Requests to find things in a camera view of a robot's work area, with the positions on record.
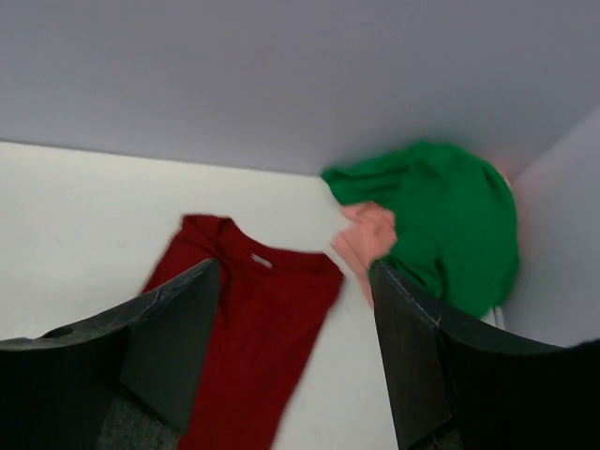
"sleeve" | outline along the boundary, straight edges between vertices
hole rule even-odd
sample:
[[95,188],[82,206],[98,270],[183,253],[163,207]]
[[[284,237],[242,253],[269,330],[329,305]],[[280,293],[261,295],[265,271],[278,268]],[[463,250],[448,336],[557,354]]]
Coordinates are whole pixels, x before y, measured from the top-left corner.
[[148,279],[143,293],[152,291],[190,267],[215,257],[214,240],[210,238],[210,217],[184,216],[179,232],[163,253]]

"white surface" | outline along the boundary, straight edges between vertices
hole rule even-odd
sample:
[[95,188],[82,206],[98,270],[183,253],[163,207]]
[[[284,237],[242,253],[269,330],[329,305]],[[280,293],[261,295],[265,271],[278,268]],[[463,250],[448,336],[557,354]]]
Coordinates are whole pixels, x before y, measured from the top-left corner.
[[[338,263],[328,243],[345,225],[318,178],[6,143],[0,191],[0,339],[135,296],[185,213],[228,215],[267,245]],[[342,270],[276,449],[397,448],[373,314]]]
[[522,271],[506,329],[569,346],[600,338],[600,110],[514,183]]

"gray wall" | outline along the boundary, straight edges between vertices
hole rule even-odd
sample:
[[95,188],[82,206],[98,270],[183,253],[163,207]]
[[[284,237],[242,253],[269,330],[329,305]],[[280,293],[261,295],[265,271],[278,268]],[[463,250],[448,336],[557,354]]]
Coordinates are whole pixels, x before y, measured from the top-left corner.
[[600,338],[600,110],[514,187],[523,264],[506,329],[564,346]]
[[600,103],[598,0],[0,0],[0,139],[315,173],[450,139],[518,172]]

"neckline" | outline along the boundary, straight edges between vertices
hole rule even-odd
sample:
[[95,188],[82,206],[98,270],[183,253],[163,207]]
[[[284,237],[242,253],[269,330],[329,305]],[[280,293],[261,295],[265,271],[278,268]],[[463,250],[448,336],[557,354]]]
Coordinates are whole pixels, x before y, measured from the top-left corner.
[[267,274],[340,273],[336,264],[323,252],[266,246],[245,234],[230,217],[223,217],[219,223],[217,247],[219,253],[236,265]]

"gray fabric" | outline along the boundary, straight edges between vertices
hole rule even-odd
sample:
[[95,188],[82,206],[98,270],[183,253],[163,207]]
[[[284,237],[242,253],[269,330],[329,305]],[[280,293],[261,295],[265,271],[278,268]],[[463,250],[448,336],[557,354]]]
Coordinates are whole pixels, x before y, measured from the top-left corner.
[[179,435],[131,399],[116,396],[104,418],[95,450],[174,450]]

